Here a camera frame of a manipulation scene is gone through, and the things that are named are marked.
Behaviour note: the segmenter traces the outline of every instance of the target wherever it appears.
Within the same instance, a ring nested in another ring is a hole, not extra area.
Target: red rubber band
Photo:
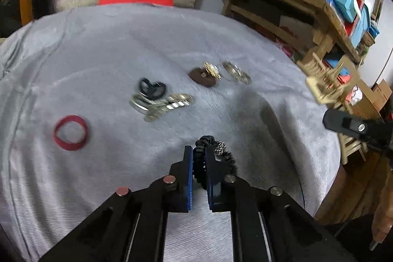
[[[80,141],[78,141],[78,142],[65,142],[57,136],[57,132],[60,130],[60,128],[67,123],[79,123],[82,126],[83,131],[84,131],[84,136]],[[86,144],[87,136],[88,136],[88,131],[87,131],[86,122],[85,122],[85,120],[83,120],[83,118],[81,118],[80,116],[77,116],[77,115],[65,116],[64,118],[59,120],[59,122],[55,125],[55,127],[53,129],[53,139],[56,142],[56,144],[60,148],[62,148],[64,150],[68,150],[68,151],[75,151],[75,150],[79,150],[80,148],[82,148]]]

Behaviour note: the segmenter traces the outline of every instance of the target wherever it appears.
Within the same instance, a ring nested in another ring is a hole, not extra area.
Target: gold brooch
[[[208,62],[204,62],[203,66],[206,68],[206,71],[208,72],[209,75],[213,76],[214,78],[216,78],[218,80],[221,79],[221,76],[220,76],[220,73],[219,73],[219,69],[216,66],[214,66],[214,65],[212,65],[211,63],[208,63]]]

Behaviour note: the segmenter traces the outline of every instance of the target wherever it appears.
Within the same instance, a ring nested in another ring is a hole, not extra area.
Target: wicker basket
[[[370,47],[375,44],[375,39],[370,35],[369,32],[366,31],[360,42],[366,47]]]

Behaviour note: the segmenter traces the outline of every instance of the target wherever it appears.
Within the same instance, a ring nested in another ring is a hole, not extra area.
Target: gray fabric
[[[252,84],[222,67],[213,88],[187,76],[223,60]],[[116,187],[139,190],[167,174],[202,135],[226,142],[251,185],[281,186],[311,214],[338,170],[337,135],[324,129],[326,108],[303,73],[272,42],[220,15],[142,4],[77,8],[18,30],[0,47],[0,63],[0,223],[28,261]],[[128,103],[141,77],[195,103],[147,123]],[[75,152],[52,139],[69,114],[84,117],[91,132]],[[167,233],[165,261],[232,260],[229,214],[211,213],[199,185],[192,211],[170,214]]]

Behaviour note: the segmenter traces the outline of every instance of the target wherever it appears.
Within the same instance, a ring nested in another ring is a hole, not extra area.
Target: black hair tie
[[[157,100],[164,97],[167,91],[167,86],[162,82],[156,82],[155,84],[152,84],[149,79],[142,78],[139,81],[139,91],[147,99]]]
[[[193,150],[193,174],[194,178],[198,183],[202,185],[203,189],[207,189],[206,183],[206,167],[205,167],[205,147],[212,145],[215,148],[215,156],[219,146],[219,141],[215,141],[213,136],[203,136],[195,143],[195,148]],[[237,166],[236,160],[229,151],[220,153],[218,156],[221,162],[228,164],[229,173],[237,176]]]

